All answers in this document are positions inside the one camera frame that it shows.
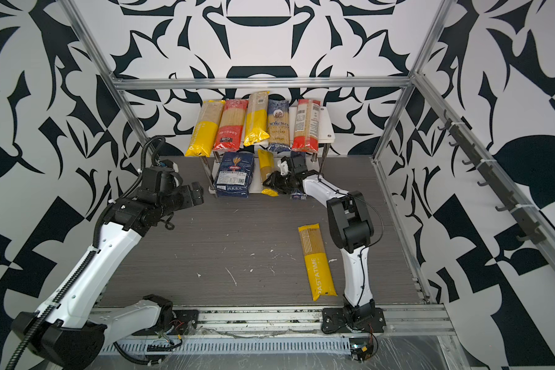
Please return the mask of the small clear spaghetti pack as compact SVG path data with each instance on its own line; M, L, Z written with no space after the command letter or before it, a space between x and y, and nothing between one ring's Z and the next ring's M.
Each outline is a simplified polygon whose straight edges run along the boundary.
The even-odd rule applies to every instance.
M259 149L257 151L257 155L259 158L260 176L261 176L261 182L262 182L261 193L269 197L277 197L279 195L277 191L263 185L265 180L267 180L268 177L270 177L271 174L273 174L274 172L274 155L272 152L264 149Z

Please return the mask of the blue yellow spaghetti pack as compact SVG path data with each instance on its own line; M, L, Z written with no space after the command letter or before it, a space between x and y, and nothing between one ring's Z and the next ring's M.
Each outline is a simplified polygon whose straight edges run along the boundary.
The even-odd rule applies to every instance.
M289 102L268 100L268 150L274 153L290 151Z

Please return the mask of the red ended spaghetti pack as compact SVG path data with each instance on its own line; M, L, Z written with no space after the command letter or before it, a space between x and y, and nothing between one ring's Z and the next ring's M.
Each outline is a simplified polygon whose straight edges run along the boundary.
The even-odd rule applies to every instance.
M319 152L320 111L319 100L299 100L295 115L292 151L308 154Z

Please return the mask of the blue Barilla pasta pack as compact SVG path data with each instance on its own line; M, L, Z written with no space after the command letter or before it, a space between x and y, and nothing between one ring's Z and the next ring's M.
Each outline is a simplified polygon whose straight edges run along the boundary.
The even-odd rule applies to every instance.
M214 182L218 197L248 198L253 180L254 154L249 152L226 153Z

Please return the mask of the yellow spaghetti pack underneath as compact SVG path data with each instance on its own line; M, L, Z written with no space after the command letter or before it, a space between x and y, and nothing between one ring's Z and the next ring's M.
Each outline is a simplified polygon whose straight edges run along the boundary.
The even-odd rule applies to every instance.
M210 157L212 155L224 105L224 100L208 100L202 104L185 153L186 157Z

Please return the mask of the yellow brown spaghetti pack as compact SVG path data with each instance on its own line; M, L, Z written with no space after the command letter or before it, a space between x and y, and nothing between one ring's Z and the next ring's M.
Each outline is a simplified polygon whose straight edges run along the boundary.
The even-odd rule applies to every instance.
M268 140L268 91L253 92L248 98L244 146Z

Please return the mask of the red yellow spaghetti pack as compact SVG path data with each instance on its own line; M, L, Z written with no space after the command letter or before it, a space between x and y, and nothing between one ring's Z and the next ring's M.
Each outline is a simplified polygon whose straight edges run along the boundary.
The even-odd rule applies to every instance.
M248 100L227 100L214 142L214 152L237 152L241 146Z

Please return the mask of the yellow Pastatime spaghetti pack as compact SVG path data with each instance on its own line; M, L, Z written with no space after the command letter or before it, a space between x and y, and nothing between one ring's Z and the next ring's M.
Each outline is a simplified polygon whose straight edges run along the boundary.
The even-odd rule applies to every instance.
M301 226L298 232L313 301L316 302L322 296L337 296L320 225Z

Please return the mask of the dark blue pasta pack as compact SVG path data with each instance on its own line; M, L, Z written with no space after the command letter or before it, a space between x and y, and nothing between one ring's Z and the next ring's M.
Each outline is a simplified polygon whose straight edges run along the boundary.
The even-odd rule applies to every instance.
M307 195L304 191L301 191L299 189L295 189L291 191L291 200L306 200L306 199L307 199Z

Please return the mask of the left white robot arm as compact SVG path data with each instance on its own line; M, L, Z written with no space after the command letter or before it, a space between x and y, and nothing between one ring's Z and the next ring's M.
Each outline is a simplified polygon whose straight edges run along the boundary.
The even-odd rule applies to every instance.
M184 184L171 166L142 170L130 190L100 214L92 243L63 283L34 312L21 312L12 331L21 342L6 367L14 369L24 351L64 369L85 369L102 348L136 332L173 328L173 303L150 294L137 303L93 316L91 311L125 257L159 223L174 229L175 212L201 205L199 183Z

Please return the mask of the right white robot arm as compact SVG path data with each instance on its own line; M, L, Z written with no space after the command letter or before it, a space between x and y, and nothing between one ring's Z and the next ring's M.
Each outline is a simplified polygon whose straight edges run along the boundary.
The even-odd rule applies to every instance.
M305 154L281 158L278 170L264 185L282 194L299 191L326 207L331 239L342 253L345 290L342 308L323 310L322 332L383 333L384 314L376 307L368 276L368 248L381 237L371 241L375 232L368 211L371 205L362 193L338 188L308 169Z

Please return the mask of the white two-tier metal shelf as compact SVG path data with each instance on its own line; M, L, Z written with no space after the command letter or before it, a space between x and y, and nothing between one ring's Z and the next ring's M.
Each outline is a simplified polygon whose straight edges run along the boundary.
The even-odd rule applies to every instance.
M330 115L325 107L320 108L319 114L319 144L324 147L320 149L319 154L308 154L306 157L306 165L308 169L320 171L322 169L322 160L325 160L327 154L331 149L331 145L335 142L335 133L331 124ZM258 159L257 152L260 149L266 149L268 147L268 141L263 141L255 144L254 146L248 146L246 150L253 150L255 154L254 160L254 173L252 177L251 185L249 186L250 194L260 194L263 190L261 175L260 175L260 163ZM220 163L224 153L214 152L211 157L199 157L202 163L204 172L207 176L208 185L205 187L210 194L216 195L214 182L217 178Z

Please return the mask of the aluminium frame of enclosure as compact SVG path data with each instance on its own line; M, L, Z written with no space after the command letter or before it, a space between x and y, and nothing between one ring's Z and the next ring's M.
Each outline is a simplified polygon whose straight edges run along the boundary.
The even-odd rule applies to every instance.
M271 89L271 88L326 88L326 87L399 87L404 91L395 105L393 114L390 117L390 126L385 128L385 132L377 146L373 158L379 159L384 149L385 142L391 137L394 125L398 123L401 111L406 107L409 98L414 90L418 90L425 100L436 111L438 117L443 120L443 112L448 111L448 116L456 122L463 122L458 113L448 104L429 78L423 74L423 68L426 65L426 58L433 50L433 46L442 35L444 24L449 18L452 7L455 5L453 1L443 1L436 10L434 20L422 48L419 51L418 59L413 69L407 76L391 76L391 77L247 77L247 78L215 78L215 79L150 79L150 80L124 80L117 79L109 70L105 57L99 49L97 41L89 30L89 26L83 19L80 9L73 1L62 1L60 5L63 12L71 22L72 29L80 38L89 52L90 57L94 59L94 63L99 72L103 73L106 85L111 90L114 100L122 109L122 112L129 119L129 123L134 132L140 138L140 141L146 140L146 134L140 125L135 112L130 107L129 102L123 96L126 90L136 89ZM468 128L468 134L484 149L486 158L494 159L491 153L482 145L476 134ZM519 189L513 179L500 166L500 174L507 176L505 180L515 190L519 200L523 200L532 205L533 202L526 197ZM541 222L541 230L546 234L547 240L536 245L540 253L555 271L555 228L550 225L549 220L544 217L539 209L535 206L532 215L536 220Z

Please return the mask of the black wall hook rail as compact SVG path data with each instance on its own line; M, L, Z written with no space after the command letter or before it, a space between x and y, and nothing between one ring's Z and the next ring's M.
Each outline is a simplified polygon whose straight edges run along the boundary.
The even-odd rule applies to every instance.
M541 230L541 222L532 215L535 206L519 200L515 190L505 180L507 176L500 174L497 161L486 158L483 154L484 149L467 133L467 125L464 122L453 121L447 110L443 112L443 120L444 124L438 130L448 132L454 140L450 146L460 148L467 156L467 160L463 160L462 163L471 166L481 175L483 181L478 181L477 185L489 187L501 202L501 206L495 206L496 211L509 212L522 229L524 235L518 235L516 239L521 242L530 241L535 245L546 241L547 236Z

